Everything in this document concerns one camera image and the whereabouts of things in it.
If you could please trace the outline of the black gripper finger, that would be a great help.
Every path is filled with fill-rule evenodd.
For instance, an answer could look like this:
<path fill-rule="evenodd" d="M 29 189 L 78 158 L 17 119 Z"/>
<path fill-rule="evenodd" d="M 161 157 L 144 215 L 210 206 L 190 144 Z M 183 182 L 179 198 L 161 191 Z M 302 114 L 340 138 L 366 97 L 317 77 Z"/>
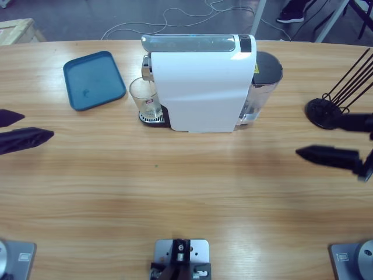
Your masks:
<path fill-rule="evenodd" d="M 25 115 L 10 111 L 7 109 L 0 109 L 0 127 L 8 127 L 22 119 L 25 118 Z"/>
<path fill-rule="evenodd" d="M 54 131 L 36 127 L 14 129 L 1 133 L 1 154 L 35 148 L 54 136 Z"/>

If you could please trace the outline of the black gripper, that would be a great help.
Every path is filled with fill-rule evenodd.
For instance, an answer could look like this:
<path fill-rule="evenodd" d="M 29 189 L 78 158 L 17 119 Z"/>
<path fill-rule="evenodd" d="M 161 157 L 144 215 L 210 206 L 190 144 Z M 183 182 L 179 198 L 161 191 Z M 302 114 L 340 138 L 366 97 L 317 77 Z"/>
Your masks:
<path fill-rule="evenodd" d="M 372 133 L 372 114 L 342 114 L 332 120 L 332 125 L 346 131 Z M 311 145 L 295 152 L 303 159 L 318 165 L 350 170 L 363 182 L 367 182 L 372 176 L 372 152 L 364 163 L 360 159 L 359 151 L 334 146 Z"/>

